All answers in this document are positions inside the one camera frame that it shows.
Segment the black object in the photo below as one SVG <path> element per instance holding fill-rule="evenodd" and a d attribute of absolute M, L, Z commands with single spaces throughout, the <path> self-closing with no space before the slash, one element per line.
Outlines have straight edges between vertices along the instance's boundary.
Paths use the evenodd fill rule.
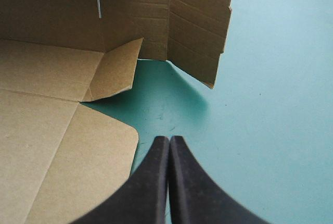
<path fill-rule="evenodd" d="M 173 224 L 268 224 L 212 181 L 181 136 L 156 137 L 126 183 L 72 224 L 164 224 L 167 179 Z"/>
<path fill-rule="evenodd" d="M 210 179 L 181 136 L 171 138 L 168 180 L 173 224 L 267 224 Z"/>
<path fill-rule="evenodd" d="M 112 196 L 72 224 L 162 224 L 167 198 L 169 139 L 158 136 L 146 157 Z"/>

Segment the unfolded cardboard box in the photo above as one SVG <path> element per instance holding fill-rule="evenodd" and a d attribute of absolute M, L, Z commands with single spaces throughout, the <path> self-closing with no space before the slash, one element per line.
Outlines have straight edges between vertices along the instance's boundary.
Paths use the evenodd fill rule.
<path fill-rule="evenodd" d="M 0 0 L 0 223 L 68 223 L 111 195 L 137 132 L 79 102 L 131 89 L 138 57 L 212 88 L 229 4 Z"/>

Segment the tabletop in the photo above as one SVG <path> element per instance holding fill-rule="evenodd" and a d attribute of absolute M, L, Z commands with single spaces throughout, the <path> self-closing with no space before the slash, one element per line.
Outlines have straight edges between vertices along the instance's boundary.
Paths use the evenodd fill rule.
<path fill-rule="evenodd" d="M 213 180 L 265 220 L 332 224 L 333 0 L 232 9 L 213 90 L 140 60 L 132 90 L 87 105 L 137 129 L 133 169 L 156 135 L 183 135 Z"/>

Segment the cardboard corner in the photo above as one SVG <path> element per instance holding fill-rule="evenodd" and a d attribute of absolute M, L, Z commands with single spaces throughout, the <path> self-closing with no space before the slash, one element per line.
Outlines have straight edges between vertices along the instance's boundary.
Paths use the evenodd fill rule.
<path fill-rule="evenodd" d="M 92 102 L 130 90 L 143 39 L 133 40 L 104 54 L 83 102 Z"/>

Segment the crease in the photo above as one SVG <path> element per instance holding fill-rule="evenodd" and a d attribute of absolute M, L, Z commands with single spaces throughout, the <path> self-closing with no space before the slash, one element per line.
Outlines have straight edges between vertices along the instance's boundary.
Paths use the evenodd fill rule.
<path fill-rule="evenodd" d="M 101 62 L 102 62 L 102 60 L 103 60 L 104 57 L 105 57 L 105 53 L 102 55 L 101 59 L 99 60 L 98 64 L 96 65 L 96 68 L 95 68 L 94 74 L 93 74 L 93 76 L 92 76 L 90 82 L 87 84 L 88 88 L 87 88 L 87 90 L 85 91 L 84 95 L 82 95 L 82 97 L 81 97 L 81 101 L 84 99 L 84 97 L 85 97 L 85 95 L 87 94 L 87 91 L 88 91 L 88 90 L 89 90 L 89 92 L 90 92 L 91 100 L 93 99 L 92 90 L 91 90 L 91 85 L 92 85 L 92 82 L 93 82 L 93 80 L 94 80 L 94 78 L 95 78 L 96 72 L 97 72 L 98 68 L 100 67 L 100 64 L 101 64 Z"/>
<path fill-rule="evenodd" d="M 185 20 L 185 21 L 187 21 L 187 22 L 193 24 L 194 26 L 198 27 L 199 29 L 201 29 L 201 30 L 203 30 L 203 31 L 209 32 L 209 33 L 211 33 L 211 34 L 213 34 L 213 35 L 215 35 L 215 36 L 217 36 L 217 37 L 222 38 L 223 40 L 225 40 L 225 37 L 223 37 L 223 36 L 221 36 L 221 35 L 219 35 L 219 34 L 216 34 L 216 33 L 212 32 L 212 31 L 210 31 L 210 30 L 207 30 L 207 29 L 205 29 L 205 28 L 203 28 L 203 27 L 201 27 L 201 26 L 198 26 L 196 23 L 194 23 L 194 22 L 192 22 L 192 21 L 190 21 L 190 20 L 188 20 L 188 19 L 186 19 L 186 18 L 184 18 L 184 17 L 178 15 L 178 14 L 175 13 L 175 12 L 172 12 L 172 11 L 171 11 L 170 13 L 172 13 L 172 14 L 174 14 L 175 16 L 177 16 L 177 17 L 179 17 L 179 18 L 181 18 L 181 19 L 183 19 L 183 20 Z"/>
<path fill-rule="evenodd" d="M 167 26 L 167 29 L 168 29 L 168 32 L 166 33 L 166 36 L 167 36 L 167 41 L 166 41 L 166 46 L 165 46 L 165 60 L 168 59 L 168 49 L 169 49 L 169 36 L 170 36 L 170 5 L 171 5 L 171 0 L 168 0 L 168 26 Z"/>
<path fill-rule="evenodd" d="M 41 188 L 42 188 L 42 186 L 43 186 L 43 183 L 44 183 L 44 181 L 45 181 L 45 178 L 46 178 L 46 176 L 47 176 L 47 174 L 48 174 L 48 172 L 49 172 L 49 170 L 50 170 L 50 167 L 52 166 L 52 163 L 53 163 L 53 161 L 54 161 L 54 158 L 56 157 L 56 155 L 57 155 L 57 153 L 58 153 L 58 150 L 59 150 L 59 148 L 60 148 L 60 146 L 61 146 L 61 144 L 62 144 L 62 141 L 63 141 L 63 139 L 64 139 L 64 137 L 65 137 L 65 134 L 66 134 L 66 132 L 67 132 L 67 130 L 68 130 L 68 127 L 69 127 L 69 125 L 71 124 L 72 119 L 73 119 L 73 117 L 74 117 L 74 115 L 75 115 L 75 113 L 76 113 L 76 111 L 77 111 L 77 109 L 78 109 L 78 106 L 79 106 L 79 103 L 77 103 L 77 105 L 76 105 L 76 107 L 75 107 L 75 110 L 74 110 L 74 112 L 73 112 L 73 115 L 72 115 L 71 119 L 69 120 L 68 125 L 67 125 L 65 131 L 63 132 L 63 135 L 62 135 L 62 137 L 61 137 L 61 141 L 59 142 L 59 145 L 58 145 L 58 147 L 56 148 L 56 151 L 54 152 L 54 155 L 53 155 L 53 157 L 52 157 L 52 159 L 51 159 L 51 162 L 50 162 L 50 164 L 49 164 L 49 166 L 48 166 L 48 168 L 47 168 L 47 170 L 46 170 L 46 172 L 45 172 L 45 174 L 44 174 L 44 178 L 42 179 L 42 182 L 41 182 L 41 184 L 40 184 L 40 186 L 39 186 L 39 188 L 38 188 L 37 194 L 36 194 L 34 200 L 32 201 L 32 204 L 31 204 L 31 206 L 30 206 L 30 208 L 29 208 L 29 212 L 28 212 L 27 216 L 25 217 L 24 224 L 25 224 L 25 223 L 27 222 L 27 220 L 28 220 L 28 217 L 29 217 L 29 215 L 30 215 L 30 213 L 31 213 L 31 210 L 32 210 L 32 208 L 33 208 L 33 205 L 34 205 L 34 203 L 35 203 L 35 201 L 36 201 L 36 199 L 37 199 L 37 196 L 38 196 L 39 193 L 40 193 L 40 190 L 41 190 Z"/>
<path fill-rule="evenodd" d="M 0 91 L 1 90 L 16 93 L 16 94 L 32 95 L 32 96 L 36 96 L 36 97 L 49 98 L 49 99 L 55 99 L 55 100 L 60 100 L 60 101 L 78 102 L 78 101 L 72 100 L 72 99 L 63 99 L 63 98 L 58 98 L 58 97 L 53 97 L 53 96 L 48 96 L 48 95 L 33 94 L 33 93 L 29 93 L 29 92 L 24 92 L 24 91 L 16 91 L 16 90 L 8 90 L 8 89 L 0 88 Z"/>
<path fill-rule="evenodd" d="M 168 5 L 168 4 L 164 4 L 164 3 L 152 3 L 152 2 L 144 2 L 144 1 L 131 1 L 131 3 L 138 3 L 138 4 L 155 4 L 155 5 Z"/>
<path fill-rule="evenodd" d="M 17 73 L 14 74 L 15 77 L 25 77 L 25 74 L 21 74 L 21 73 Z M 77 82 L 77 81 L 73 81 L 73 80 L 69 80 L 69 79 L 65 79 L 65 78 L 55 78 L 55 77 L 51 77 L 52 80 L 56 80 L 56 81 L 66 81 L 66 82 L 72 82 L 72 83 L 77 83 L 77 84 L 81 84 L 81 85 L 89 85 L 89 83 L 85 83 L 85 82 Z"/>
<path fill-rule="evenodd" d="M 163 20 L 167 20 L 166 17 L 135 17 L 135 16 L 133 16 L 133 17 L 136 18 L 136 19 L 144 18 L 144 19 L 163 19 Z"/>
<path fill-rule="evenodd" d="M 193 9 L 193 10 L 195 10 L 196 12 L 202 14 L 203 16 L 205 16 L 205 17 L 207 17 L 207 18 L 209 18 L 209 19 L 211 19 L 211 20 L 214 20 L 215 22 L 218 22 L 218 23 L 221 23 L 221 24 L 224 23 L 223 20 L 218 20 L 218 19 L 216 19 L 216 18 L 213 18 L 213 17 L 211 17 L 211 16 L 208 16 L 207 14 L 205 14 L 203 11 L 201 11 L 201 10 L 198 9 L 197 7 L 188 4 L 188 3 L 184 2 L 183 0 L 177 0 L 177 1 L 179 1 L 179 2 L 182 3 L 182 4 L 184 4 L 185 6 L 190 7 L 191 9 Z"/>
<path fill-rule="evenodd" d="M 16 38 L 2 38 L 0 37 L 0 40 L 4 40 L 4 41 L 15 41 L 15 42 L 21 42 L 21 43 L 29 43 L 29 44 L 36 44 L 36 45 L 43 45 L 43 46 L 50 46 L 50 47 L 57 47 L 57 48 L 68 48 L 68 49 L 74 49 L 77 51 L 85 51 L 85 52 L 95 52 L 95 53 L 101 53 L 103 54 L 103 51 L 97 51 L 95 49 L 88 49 L 88 48 L 77 48 L 77 47 L 71 47 L 71 46 L 64 46 L 64 45 L 52 45 L 52 44 L 47 44 L 47 43 L 40 43 L 37 41 L 25 41 L 25 40 L 21 40 L 21 39 L 16 39 Z"/>
<path fill-rule="evenodd" d="M 193 49 L 190 49 L 189 47 L 185 46 L 183 43 L 177 41 L 176 39 L 174 39 L 174 38 L 172 38 L 172 37 L 169 37 L 169 39 L 171 39 L 172 41 L 174 41 L 174 42 L 176 42 L 177 44 L 181 45 L 182 47 L 188 49 L 189 51 L 191 51 L 191 52 L 193 52 L 193 53 L 199 55 L 199 56 L 201 57 L 201 59 L 203 59 L 204 57 L 208 57 L 208 58 L 211 58 L 211 59 L 213 59 L 213 60 L 216 60 L 216 59 L 217 59 L 217 58 L 215 58 L 215 57 L 207 56 L 207 55 L 203 55 L 203 54 L 201 54 L 201 53 L 199 53 L 199 52 L 196 52 L 196 51 L 194 51 Z"/>

